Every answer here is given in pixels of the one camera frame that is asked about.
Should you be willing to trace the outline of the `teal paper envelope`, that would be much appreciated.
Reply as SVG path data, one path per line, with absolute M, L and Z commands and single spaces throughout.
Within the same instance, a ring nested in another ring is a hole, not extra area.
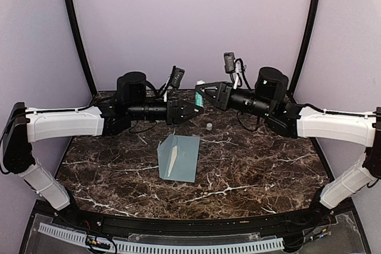
M 199 157 L 200 137 L 169 135 L 157 148 L 159 176 L 163 180 L 194 183 Z M 178 153 L 171 176 L 167 177 L 172 148 Z

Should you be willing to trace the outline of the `beige ornate letter paper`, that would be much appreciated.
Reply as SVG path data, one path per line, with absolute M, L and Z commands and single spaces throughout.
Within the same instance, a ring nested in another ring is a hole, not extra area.
M 168 165 L 167 177 L 171 176 L 173 167 L 174 167 L 176 159 L 177 159 L 177 153 L 178 153 L 178 145 L 176 145 L 172 148 L 170 160 L 168 162 L 169 165 Z

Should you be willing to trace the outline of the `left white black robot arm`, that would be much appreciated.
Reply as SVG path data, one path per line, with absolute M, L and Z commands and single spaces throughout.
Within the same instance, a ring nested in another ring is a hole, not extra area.
M 16 174 L 45 198 L 71 228 L 84 223 L 84 215 L 72 204 L 68 190 L 54 179 L 32 154 L 32 143 L 73 136 L 113 136 L 134 121 L 163 121 L 177 126 L 201 114 L 194 103 L 169 97 L 169 87 L 178 89 L 184 71 L 174 67 L 167 82 L 156 89 L 140 71 L 117 79 L 116 92 L 85 107 L 64 109 L 27 108 L 14 104 L 1 134 L 1 173 Z

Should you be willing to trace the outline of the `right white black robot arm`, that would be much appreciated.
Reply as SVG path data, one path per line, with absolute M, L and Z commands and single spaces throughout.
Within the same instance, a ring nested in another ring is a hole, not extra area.
M 285 102 L 288 77 L 273 67 L 259 70 L 253 90 L 226 81 L 198 84 L 195 90 L 213 107 L 234 109 L 262 118 L 276 134 L 289 138 L 325 138 L 363 145 L 365 154 L 316 194 L 304 222 L 319 225 L 327 210 L 337 207 L 365 185 L 380 179 L 380 109 L 351 113 Z

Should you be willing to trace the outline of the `white green glue stick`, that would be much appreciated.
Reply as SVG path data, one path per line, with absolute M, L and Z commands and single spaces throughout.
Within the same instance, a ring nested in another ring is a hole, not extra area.
M 205 82 L 203 80 L 198 80 L 196 82 L 196 85 L 202 85 L 202 84 L 205 84 Z M 197 106 L 200 106 L 200 107 L 204 107 L 204 98 L 202 97 L 202 95 L 197 92 L 197 90 L 195 89 L 195 105 Z

